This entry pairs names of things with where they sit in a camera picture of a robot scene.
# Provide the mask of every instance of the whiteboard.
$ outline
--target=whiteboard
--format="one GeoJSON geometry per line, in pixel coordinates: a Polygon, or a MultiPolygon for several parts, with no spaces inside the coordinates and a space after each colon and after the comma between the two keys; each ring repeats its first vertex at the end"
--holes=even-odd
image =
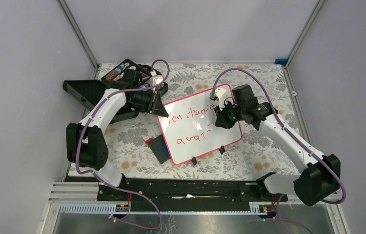
{"type": "MultiPolygon", "coordinates": [[[[229,84],[219,85],[232,93],[229,84]]],[[[168,118],[157,117],[172,162],[176,165],[190,161],[242,139],[240,123],[231,129],[215,127],[214,108],[217,101],[209,99],[212,89],[169,102],[165,108],[168,118]]]]}

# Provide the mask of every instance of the gray wall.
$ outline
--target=gray wall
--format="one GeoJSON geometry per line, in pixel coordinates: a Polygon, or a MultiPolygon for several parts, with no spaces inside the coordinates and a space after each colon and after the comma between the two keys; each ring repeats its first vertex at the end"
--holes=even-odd
{"type": "Polygon", "coordinates": [[[92,73],[55,0],[0,1],[0,233],[37,230],[82,110],[62,81],[92,73]]]}
{"type": "Polygon", "coordinates": [[[317,0],[68,0],[99,62],[273,62],[317,0]]]}
{"type": "Polygon", "coordinates": [[[315,145],[342,163],[352,234],[366,234],[366,1],[327,1],[291,67],[315,145]]]}

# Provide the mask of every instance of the wire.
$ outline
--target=wire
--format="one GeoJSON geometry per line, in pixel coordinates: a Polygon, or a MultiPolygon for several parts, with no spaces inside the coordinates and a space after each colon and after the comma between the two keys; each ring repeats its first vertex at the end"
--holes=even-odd
{"type": "Polygon", "coordinates": [[[85,173],[92,173],[92,175],[99,181],[101,182],[103,185],[107,186],[107,187],[110,187],[114,190],[117,190],[117,191],[121,191],[121,192],[125,192],[125,193],[131,193],[131,194],[135,194],[135,195],[138,195],[138,196],[141,196],[143,197],[144,199],[146,199],[148,202],[150,202],[154,209],[156,209],[157,213],[159,214],[159,224],[158,226],[156,227],[147,227],[147,226],[142,226],[140,224],[137,224],[137,223],[133,223],[133,222],[129,222],[129,221],[125,221],[125,220],[122,220],[122,219],[118,219],[118,221],[120,222],[123,222],[123,223],[127,223],[127,224],[130,224],[130,225],[133,225],[133,226],[136,226],[136,227],[140,227],[140,228],[144,228],[144,229],[149,229],[149,230],[155,230],[155,229],[158,229],[161,225],[162,225],[162,216],[160,214],[160,210],[159,208],[156,206],[156,204],[154,204],[154,202],[151,201],[151,199],[149,199],[148,197],[146,197],[145,195],[143,194],[140,194],[140,193],[137,193],[137,192],[134,192],[134,191],[130,191],[130,190],[126,190],[126,189],[121,189],[121,188],[117,188],[107,182],[105,182],[102,178],[100,178],[96,173],[94,173],[92,170],[86,170],[86,171],[80,171],[80,151],[81,151],[81,145],[82,145],[82,139],[84,138],[84,134],[85,134],[85,131],[87,130],[90,122],[92,121],[92,119],[95,117],[95,115],[97,114],[98,110],[100,110],[100,108],[104,105],[104,103],[106,101],[108,101],[111,97],[113,97],[114,95],[117,95],[117,94],[120,94],[120,93],[125,93],[125,92],[132,92],[132,91],[144,91],[144,90],[149,90],[149,89],[152,89],[152,88],[155,88],[155,87],[158,87],[160,85],[162,85],[166,79],[168,78],[169,74],[170,74],[170,66],[169,64],[163,60],[163,59],[157,59],[155,60],[152,64],[151,64],[151,70],[154,71],[154,64],[156,62],[164,62],[167,66],[167,74],[166,76],[164,77],[164,79],[156,84],[156,85],[153,85],[153,86],[150,86],[150,87],[146,87],[146,88],[142,88],[142,89],[123,89],[123,90],[118,90],[118,91],[115,91],[113,92],[112,94],[108,95],[107,98],[104,98],[100,103],[99,105],[95,108],[94,112],[91,114],[91,118],[88,119],[88,121],[85,123],[82,131],[81,131],[81,135],[80,135],[80,140],[78,141],[78,146],[77,146],[77,153],[76,153],[76,157],[75,157],[75,168],[77,169],[77,172],[78,174],[82,175],[82,174],[85,174],[85,173]]]}
{"type": "Polygon", "coordinates": [[[127,194],[127,196],[128,196],[128,199],[127,199],[128,210],[130,210],[130,201],[131,201],[131,198],[133,197],[133,195],[127,194]]]}
{"type": "Polygon", "coordinates": [[[275,202],[276,202],[276,195],[272,196],[271,207],[273,207],[275,205],[275,202]]]}
{"type": "Polygon", "coordinates": [[[282,197],[284,197],[285,194],[282,194],[279,199],[278,202],[276,203],[276,215],[278,216],[278,219],[280,220],[280,222],[282,223],[282,226],[291,234],[294,234],[284,223],[284,220],[281,218],[281,213],[279,212],[279,203],[281,202],[282,197]]]}
{"type": "Polygon", "coordinates": [[[231,98],[233,100],[233,97],[227,97],[224,101],[223,104],[225,104],[226,100],[228,100],[229,98],[231,98]]]}
{"type": "MultiPolygon", "coordinates": [[[[240,71],[240,72],[243,72],[243,73],[245,73],[245,74],[247,74],[247,75],[249,75],[250,77],[252,77],[252,79],[254,79],[256,82],[257,82],[257,84],[261,87],[261,89],[262,89],[262,91],[265,93],[265,96],[266,96],[266,98],[268,99],[268,103],[269,103],[269,105],[270,105],[270,107],[271,107],[271,109],[272,109],[272,112],[273,113],[276,113],[276,111],[275,111],[275,107],[273,106],[273,104],[272,104],[272,101],[271,101],[271,99],[269,98],[269,94],[268,94],[268,92],[266,91],[266,89],[264,88],[264,86],[259,82],[259,80],[258,79],[256,79],[256,77],[254,77],[252,74],[250,74],[249,72],[247,72],[247,71],[245,71],[245,70],[243,70],[243,69],[240,69],[240,68],[229,68],[229,69],[227,69],[227,70],[225,70],[225,71],[223,71],[217,78],[216,78],[216,81],[215,81],[215,83],[214,83],[214,85],[213,85],[213,89],[212,89],[212,92],[210,93],[210,96],[211,97],[214,97],[215,96],[215,90],[216,90],[216,85],[218,84],[218,81],[219,81],[219,79],[225,74],[225,73],[227,73],[227,72],[230,72],[230,71],[240,71]]],[[[302,148],[304,148],[309,154],[311,154],[318,162],[320,162],[326,169],[327,169],[327,171],[329,171],[330,173],[331,173],[331,175],[334,177],[334,179],[338,182],[338,184],[340,185],[340,187],[341,187],[341,190],[342,190],[342,192],[343,192],[343,196],[341,197],[341,199],[340,200],[338,200],[338,201],[328,201],[328,200],[321,200],[321,201],[323,201],[323,202],[325,202],[325,203],[328,203],[328,204],[341,204],[341,203],[343,203],[344,201],[345,201],[345,199],[346,199],[346,196],[347,196],[347,192],[346,192],[346,189],[345,189],[345,187],[344,187],[344,184],[341,182],[341,180],[340,180],[340,178],[337,176],[337,174],[335,174],[335,172],[330,168],[330,167],[328,167],[328,165],[324,162],[324,161],[322,161],[315,153],[313,153],[303,142],[301,142],[288,128],[286,128],[285,127],[285,125],[284,125],[284,123],[282,123],[282,121],[279,119],[279,117],[278,117],[278,115],[275,115],[274,114],[274,116],[275,116],[275,118],[276,118],[276,120],[277,120],[277,122],[278,122],[278,124],[281,126],[281,128],[282,129],[284,129],[285,130],[285,132],[287,132],[288,133],[288,135],[292,138],[292,139],[294,139],[294,141],[295,142],[297,142],[302,148]]]]}
{"type": "MultiPolygon", "coordinates": [[[[309,233],[314,234],[311,231],[311,229],[309,229],[309,227],[307,227],[305,224],[303,224],[301,222],[298,222],[298,221],[295,221],[295,220],[292,220],[292,219],[289,219],[289,218],[282,218],[282,219],[286,222],[298,224],[298,225],[302,226],[303,228],[305,228],[309,233]]],[[[279,218],[265,218],[264,220],[259,218],[259,219],[249,220],[249,222],[263,222],[263,221],[268,222],[268,221],[274,221],[274,220],[279,220],[279,218]]]]}

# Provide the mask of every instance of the small black object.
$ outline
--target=small black object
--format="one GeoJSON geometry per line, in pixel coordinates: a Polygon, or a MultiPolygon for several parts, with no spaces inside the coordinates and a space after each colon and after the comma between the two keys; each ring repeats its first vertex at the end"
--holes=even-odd
{"type": "Polygon", "coordinates": [[[197,164],[196,157],[193,157],[193,158],[192,158],[192,163],[193,163],[193,166],[196,166],[196,164],[197,164]]]}
{"type": "Polygon", "coordinates": [[[154,156],[156,156],[160,164],[163,164],[170,159],[170,154],[167,150],[166,142],[164,141],[163,135],[152,139],[150,142],[147,143],[147,145],[148,147],[150,147],[151,151],[153,151],[154,156]]]}
{"type": "Polygon", "coordinates": [[[107,88],[114,89],[130,89],[136,88],[140,80],[142,79],[142,75],[139,71],[134,69],[124,69],[122,72],[123,76],[119,80],[112,81],[108,83],[107,88]]]}
{"type": "Polygon", "coordinates": [[[222,145],[222,146],[221,146],[221,148],[219,149],[219,152],[221,152],[221,155],[222,155],[224,152],[226,152],[226,151],[224,150],[224,145],[222,145]]]}

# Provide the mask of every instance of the white connector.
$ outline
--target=white connector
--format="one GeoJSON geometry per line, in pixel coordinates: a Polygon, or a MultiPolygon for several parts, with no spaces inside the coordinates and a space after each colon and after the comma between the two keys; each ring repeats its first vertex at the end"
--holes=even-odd
{"type": "Polygon", "coordinates": [[[150,84],[150,86],[153,86],[156,84],[160,84],[162,81],[163,81],[163,76],[157,75],[157,76],[150,77],[149,84],[150,84]]]}
{"type": "Polygon", "coordinates": [[[226,91],[226,89],[217,88],[215,91],[215,96],[218,97],[220,110],[223,110],[224,101],[226,100],[226,98],[229,97],[228,92],[226,91]]]}

